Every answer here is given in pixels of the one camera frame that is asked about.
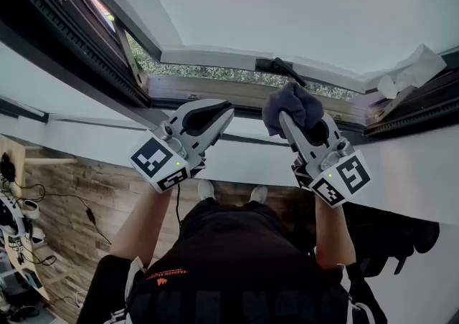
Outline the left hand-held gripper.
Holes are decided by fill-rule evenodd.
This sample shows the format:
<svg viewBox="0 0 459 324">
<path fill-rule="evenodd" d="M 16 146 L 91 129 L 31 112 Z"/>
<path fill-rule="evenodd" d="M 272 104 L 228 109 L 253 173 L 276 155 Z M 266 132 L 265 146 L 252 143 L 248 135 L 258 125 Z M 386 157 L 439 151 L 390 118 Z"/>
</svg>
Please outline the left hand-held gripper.
<svg viewBox="0 0 459 324">
<path fill-rule="evenodd" d="M 163 193 L 205 169 L 203 152 L 216 143 L 233 117 L 234 108 L 226 100 L 185 103 L 169 121 L 145 132 L 130 162 L 155 190 Z"/>
</svg>

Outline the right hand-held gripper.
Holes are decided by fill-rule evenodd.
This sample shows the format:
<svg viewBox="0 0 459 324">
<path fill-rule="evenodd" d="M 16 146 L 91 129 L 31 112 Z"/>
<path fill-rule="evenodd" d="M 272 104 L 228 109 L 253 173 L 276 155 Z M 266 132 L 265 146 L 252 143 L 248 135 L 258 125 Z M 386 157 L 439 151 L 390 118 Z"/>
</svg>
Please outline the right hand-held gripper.
<svg viewBox="0 0 459 324">
<path fill-rule="evenodd" d="M 362 152 L 348 140 L 340 140 L 325 153 L 340 139 L 331 116 L 323 116 L 311 129 L 299 126 L 285 111 L 280 112 L 279 121 L 290 147 L 299 155 L 292 170 L 302 189 L 312 191 L 328 206 L 337 207 L 351 201 L 371 183 Z"/>
</svg>

